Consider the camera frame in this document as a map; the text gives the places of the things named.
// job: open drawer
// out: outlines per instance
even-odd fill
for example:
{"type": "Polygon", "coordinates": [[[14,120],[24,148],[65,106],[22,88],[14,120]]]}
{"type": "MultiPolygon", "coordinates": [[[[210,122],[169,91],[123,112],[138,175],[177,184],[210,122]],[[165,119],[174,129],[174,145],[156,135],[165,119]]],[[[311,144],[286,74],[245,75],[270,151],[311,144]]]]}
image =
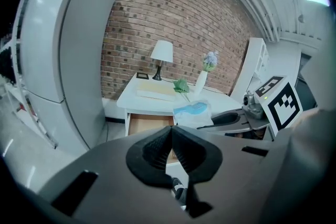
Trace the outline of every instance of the open drawer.
{"type": "MultiPolygon", "coordinates": [[[[174,125],[173,116],[131,114],[128,135],[172,125],[174,125]]],[[[177,157],[175,156],[174,152],[171,151],[169,153],[167,163],[175,162],[178,162],[177,157]]]]}

